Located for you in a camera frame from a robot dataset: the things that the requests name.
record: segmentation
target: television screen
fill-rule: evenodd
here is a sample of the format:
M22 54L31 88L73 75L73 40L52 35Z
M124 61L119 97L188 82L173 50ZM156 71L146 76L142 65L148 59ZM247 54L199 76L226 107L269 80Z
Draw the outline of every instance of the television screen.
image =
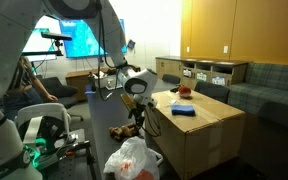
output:
M124 30L124 21L120 19ZM72 37L72 41L64 41L66 57L78 58L98 55L98 42L88 25L83 20L62 20L60 21L61 33ZM122 52L126 53L127 48L123 46Z
M51 39L46 39L41 36L41 32L50 32L49 28L35 28L32 31L30 38L28 39L23 52L45 52L45 51L55 51L52 45ZM27 56L30 62L33 61L43 61L43 60L54 60L56 59L55 54L48 55L33 55Z

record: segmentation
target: red object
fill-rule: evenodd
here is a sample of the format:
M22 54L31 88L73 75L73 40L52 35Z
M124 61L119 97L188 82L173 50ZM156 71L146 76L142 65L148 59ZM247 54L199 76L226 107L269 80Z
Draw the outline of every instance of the red object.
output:
M191 88L186 86L181 86L178 88L178 93L181 97L188 97L191 94Z

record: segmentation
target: wall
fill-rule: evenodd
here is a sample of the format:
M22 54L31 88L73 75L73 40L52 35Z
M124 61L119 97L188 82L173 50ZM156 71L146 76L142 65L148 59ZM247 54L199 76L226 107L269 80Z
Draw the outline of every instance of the wall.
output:
M191 19L191 23L182 27L181 55L288 64L288 1L183 2L183 12L191 12L183 15L183 21ZM191 27L189 33L184 31L187 27Z
M129 64L141 68L155 68L155 57L180 55L181 1L180 0L110 0L118 17L124 19L126 41L136 42L133 51L125 55ZM68 72L97 68L97 59L67 59L45 61L37 69L45 77L58 76L62 83Z

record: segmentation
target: cardboard box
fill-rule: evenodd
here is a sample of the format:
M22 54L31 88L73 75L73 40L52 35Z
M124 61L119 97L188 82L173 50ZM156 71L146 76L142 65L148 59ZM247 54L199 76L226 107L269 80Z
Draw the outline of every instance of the cardboard box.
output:
M191 99L164 91L153 94L158 105L145 123L158 118L161 136L153 138L181 179L190 179L237 156L245 113L241 110L192 92ZM170 102L191 104L196 116L172 115ZM153 133L152 127L146 129Z

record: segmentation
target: chair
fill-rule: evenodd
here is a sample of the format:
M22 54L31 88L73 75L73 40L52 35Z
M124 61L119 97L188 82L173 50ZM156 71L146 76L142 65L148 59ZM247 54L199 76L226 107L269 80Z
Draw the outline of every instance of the chair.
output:
M194 91L227 104L230 89L210 82L197 82Z
M69 109L78 103L78 100L74 97L78 93L77 88L73 86L63 85L58 77L49 77L45 79L39 78L45 89L52 95L58 98L58 103L63 104L66 109ZM44 103L49 103L46 97L41 95ZM84 118L80 115L70 114L71 117L79 117L81 121Z
M181 78L172 74L164 74L162 77L163 81L172 83L172 84L179 84L181 82Z

